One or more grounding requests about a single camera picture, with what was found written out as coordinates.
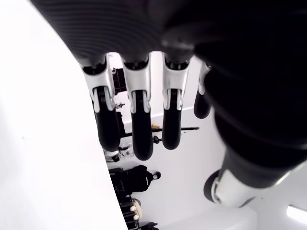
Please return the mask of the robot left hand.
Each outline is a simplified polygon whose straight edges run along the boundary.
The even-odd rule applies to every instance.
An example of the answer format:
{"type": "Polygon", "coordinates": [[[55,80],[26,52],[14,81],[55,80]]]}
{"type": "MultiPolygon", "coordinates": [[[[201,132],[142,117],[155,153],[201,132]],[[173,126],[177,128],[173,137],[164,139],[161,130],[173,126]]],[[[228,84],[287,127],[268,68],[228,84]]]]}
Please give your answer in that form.
{"type": "Polygon", "coordinates": [[[208,200],[242,207],[307,159],[304,0],[35,0],[83,65],[108,52],[139,62],[162,51],[211,67],[197,111],[214,108],[226,144],[208,200]]]}

